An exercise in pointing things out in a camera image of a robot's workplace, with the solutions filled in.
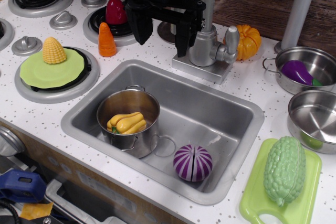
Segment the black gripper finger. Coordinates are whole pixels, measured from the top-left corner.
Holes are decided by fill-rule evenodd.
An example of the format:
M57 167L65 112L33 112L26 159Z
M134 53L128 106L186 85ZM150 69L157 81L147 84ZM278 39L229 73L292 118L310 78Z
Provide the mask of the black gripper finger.
M186 10L177 14L175 45L178 57L184 57L189 47L194 46L197 32L202 30L202 21L202 10Z
M153 33L152 17L149 14L151 5L138 1L127 0L125 12L128 23L136 41L143 45Z

